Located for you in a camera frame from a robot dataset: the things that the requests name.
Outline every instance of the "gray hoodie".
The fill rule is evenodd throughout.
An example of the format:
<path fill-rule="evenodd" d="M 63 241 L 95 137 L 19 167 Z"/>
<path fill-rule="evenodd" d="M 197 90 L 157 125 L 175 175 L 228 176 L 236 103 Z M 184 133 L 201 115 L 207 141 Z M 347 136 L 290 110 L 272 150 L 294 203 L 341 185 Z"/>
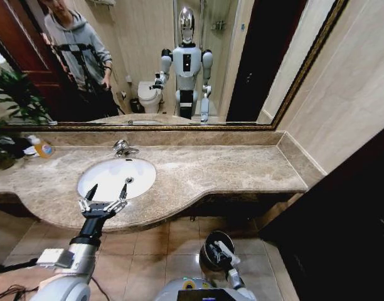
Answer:
<path fill-rule="evenodd" d="M 99 36 L 87 22 L 87 20 L 78 12 L 70 10 L 73 16 L 73 24 L 70 28 L 64 28 L 53 14 L 48 14 L 45 18 L 47 30 L 57 46 L 65 44 L 85 44 L 92 45 L 100 61 L 104 65 L 106 61 L 111 61 L 111 55 L 101 42 Z M 68 67 L 75 77 L 80 89 L 85 89 L 85 75 L 82 67 L 78 64 L 76 58 L 67 51 L 62 52 Z M 94 80 L 100 84 L 104 78 L 104 70 L 97 63 L 93 53 L 90 50 L 83 51 L 87 69 Z"/>

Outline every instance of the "faucet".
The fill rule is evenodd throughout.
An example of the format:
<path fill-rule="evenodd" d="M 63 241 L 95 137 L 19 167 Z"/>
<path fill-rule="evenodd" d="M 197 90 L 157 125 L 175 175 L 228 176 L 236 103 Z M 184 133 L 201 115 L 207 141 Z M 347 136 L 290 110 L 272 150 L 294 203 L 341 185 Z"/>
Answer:
<path fill-rule="evenodd" d="M 123 155 L 137 154 L 139 152 L 139 149 L 129 147 L 129 144 L 126 142 L 126 140 L 118 140 L 112 149 L 115 150 L 115 156 L 117 158 L 120 158 Z"/>

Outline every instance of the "toilet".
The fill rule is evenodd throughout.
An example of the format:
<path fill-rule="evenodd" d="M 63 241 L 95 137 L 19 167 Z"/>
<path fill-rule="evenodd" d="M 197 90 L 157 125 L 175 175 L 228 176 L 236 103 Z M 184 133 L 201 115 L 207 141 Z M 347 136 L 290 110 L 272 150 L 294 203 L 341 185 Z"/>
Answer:
<path fill-rule="evenodd" d="M 137 96 L 139 102 L 144 107 L 145 113 L 158 113 L 159 112 L 159 102 L 161 100 L 161 90 L 152 89 L 149 87 L 153 85 L 154 82 L 139 82 L 137 88 Z"/>

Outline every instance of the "person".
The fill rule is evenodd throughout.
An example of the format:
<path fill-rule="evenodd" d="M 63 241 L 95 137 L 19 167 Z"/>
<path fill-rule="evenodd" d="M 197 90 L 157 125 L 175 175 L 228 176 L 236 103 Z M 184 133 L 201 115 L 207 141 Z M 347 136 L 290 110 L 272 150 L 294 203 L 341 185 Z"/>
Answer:
<path fill-rule="evenodd" d="M 80 13 L 68 9 L 64 0 L 41 2 L 50 11 L 45 17 L 48 33 L 85 104 L 84 121 L 118 115 L 110 91 L 112 58 L 93 27 Z"/>

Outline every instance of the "gold mirror frame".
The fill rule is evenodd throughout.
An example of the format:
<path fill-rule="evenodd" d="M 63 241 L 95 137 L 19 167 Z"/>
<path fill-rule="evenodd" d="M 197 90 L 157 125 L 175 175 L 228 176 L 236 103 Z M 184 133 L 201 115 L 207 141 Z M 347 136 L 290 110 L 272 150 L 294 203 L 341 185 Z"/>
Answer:
<path fill-rule="evenodd" d="M 313 63 L 316 61 L 323 45 L 328 36 L 332 32 L 334 25 L 343 12 L 349 0 L 335 0 L 326 20 L 323 22 L 311 49 L 305 57 L 294 81 L 292 82 L 287 94 L 285 95 L 281 106 L 279 107 L 273 121 L 269 125 L 260 125 L 253 123 L 235 123 L 229 122 L 224 125 L 110 125 L 110 124 L 93 124 L 80 122 L 59 122 L 58 125 L 15 125 L 0 128 L 2 131 L 9 132 L 63 132 L 63 131 L 147 131 L 147 130 L 275 130 L 287 111 L 289 105 L 293 101 L 296 93 L 304 82 Z"/>

